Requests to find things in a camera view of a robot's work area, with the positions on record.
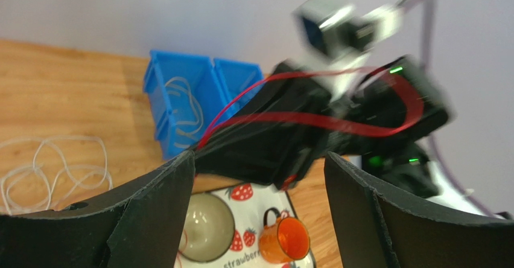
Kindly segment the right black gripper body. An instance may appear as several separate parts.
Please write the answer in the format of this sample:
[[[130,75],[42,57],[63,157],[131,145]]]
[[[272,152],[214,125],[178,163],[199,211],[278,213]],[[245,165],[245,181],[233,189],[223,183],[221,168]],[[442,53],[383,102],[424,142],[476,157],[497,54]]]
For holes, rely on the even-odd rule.
[[[332,132],[324,152],[340,155],[396,153],[448,123],[450,110],[446,100],[429,79],[423,65],[418,64],[412,56],[404,55],[386,64],[386,67],[392,70],[393,75],[408,81],[419,94],[419,101],[424,105],[420,120],[398,134],[383,138]],[[407,115],[400,97],[380,79],[371,82],[346,102],[350,108],[345,119],[357,123],[395,128],[404,122]]]

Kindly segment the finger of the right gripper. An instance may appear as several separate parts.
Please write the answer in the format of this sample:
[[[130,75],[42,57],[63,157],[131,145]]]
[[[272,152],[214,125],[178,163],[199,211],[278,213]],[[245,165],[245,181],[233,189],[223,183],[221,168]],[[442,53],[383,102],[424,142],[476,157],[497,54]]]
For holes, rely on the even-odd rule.
[[[287,62],[255,83],[255,93],[234,116],[217,118],[193,146],[198,174],[244,182],[293,187],[326,152],[332,95]]]

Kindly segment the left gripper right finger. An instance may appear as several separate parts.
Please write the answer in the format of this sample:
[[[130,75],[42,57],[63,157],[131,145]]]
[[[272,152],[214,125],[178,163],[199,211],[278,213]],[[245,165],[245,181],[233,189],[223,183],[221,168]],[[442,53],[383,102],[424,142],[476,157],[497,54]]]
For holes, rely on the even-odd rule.
[[[325,185],[344,267],[512,267],[513,221],[410,194],[335,153]]]

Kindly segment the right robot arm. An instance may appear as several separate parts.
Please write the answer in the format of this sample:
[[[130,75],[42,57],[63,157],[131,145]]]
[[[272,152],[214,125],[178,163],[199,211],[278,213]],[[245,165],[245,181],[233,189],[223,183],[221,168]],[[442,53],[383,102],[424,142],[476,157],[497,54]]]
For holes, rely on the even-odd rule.
[[[431,174],[436,160],[417,143],[450,118],[443,95],[409,56],[355,68],[359,90],[333,100],[312,72],[277,65],[249,87],[233,117],[216,118],[192,150],[198,173],[294,187],[318,158],[357,155],[361,168],[402,190],[482,214],[463,193]]]

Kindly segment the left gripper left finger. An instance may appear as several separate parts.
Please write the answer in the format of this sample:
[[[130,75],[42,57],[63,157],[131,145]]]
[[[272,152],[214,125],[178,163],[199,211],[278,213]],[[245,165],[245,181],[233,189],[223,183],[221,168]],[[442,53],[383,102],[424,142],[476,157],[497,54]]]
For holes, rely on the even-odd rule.
[[[61,211],[1,216],[2,267],[173,267],[194,179],[183,152]]]

